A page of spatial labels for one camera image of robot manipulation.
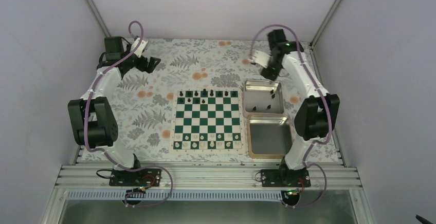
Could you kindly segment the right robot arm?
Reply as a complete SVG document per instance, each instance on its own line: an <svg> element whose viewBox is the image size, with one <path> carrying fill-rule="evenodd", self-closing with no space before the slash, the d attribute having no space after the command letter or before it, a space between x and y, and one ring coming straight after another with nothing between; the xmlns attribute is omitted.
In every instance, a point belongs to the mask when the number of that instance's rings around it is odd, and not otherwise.
<svg viewBox="0 0 436 224"><path fill-rule="evenodd" d="M340 99L331 94L317 79L301 52L297 40L288 41L282 29L268 35L270 56L261 76L274 81L282 69L295 81L302 104L294 117L297 135L291 149L284 156L278 173L284 186L292 186L298 180L297 170L306 167L307 156L313 145L327 144L335 126Z"/></svg>

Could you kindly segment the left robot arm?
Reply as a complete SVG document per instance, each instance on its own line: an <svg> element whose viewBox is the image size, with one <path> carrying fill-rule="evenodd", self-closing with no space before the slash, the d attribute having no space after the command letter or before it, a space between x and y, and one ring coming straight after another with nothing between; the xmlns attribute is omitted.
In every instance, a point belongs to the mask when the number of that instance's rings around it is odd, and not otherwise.
<svg viewBox="0 0 436 224"><path fill-rule="evenodd" d="M161 60L143 56L149 45L147 39L136 38L129 43L121 36L112 36L104 39L104 45L91 86L80 98L68 103L72 132L77 145L90 153L102 153L115 170L124 170L122 178L129 185L137 185L143 179L143 171L136 155L117 142L118 124L108 97L128 71L152 73Z"/></svg>

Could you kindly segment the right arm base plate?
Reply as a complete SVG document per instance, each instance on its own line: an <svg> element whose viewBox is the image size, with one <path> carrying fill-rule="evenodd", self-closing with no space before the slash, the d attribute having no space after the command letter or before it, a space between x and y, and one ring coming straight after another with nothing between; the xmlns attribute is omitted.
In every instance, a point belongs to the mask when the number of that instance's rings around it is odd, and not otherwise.
<svg viewBox="0 0 436 224"><path fill-rule="evenodd" d="M311 180L306 168L300 170L260 170L262 187L265 188L297 188L310 187Z"/></svg>

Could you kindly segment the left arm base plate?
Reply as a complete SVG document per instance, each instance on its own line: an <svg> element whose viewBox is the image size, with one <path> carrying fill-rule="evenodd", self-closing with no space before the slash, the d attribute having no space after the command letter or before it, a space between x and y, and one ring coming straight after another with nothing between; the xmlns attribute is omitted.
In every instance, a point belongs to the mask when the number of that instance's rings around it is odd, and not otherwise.
<svg viewBox="0 0 436 224"><path fill-rule="evenodd" d="M112 170L109 186L150 187L159 186L161 169L144 169L137 172Z"/></svg>

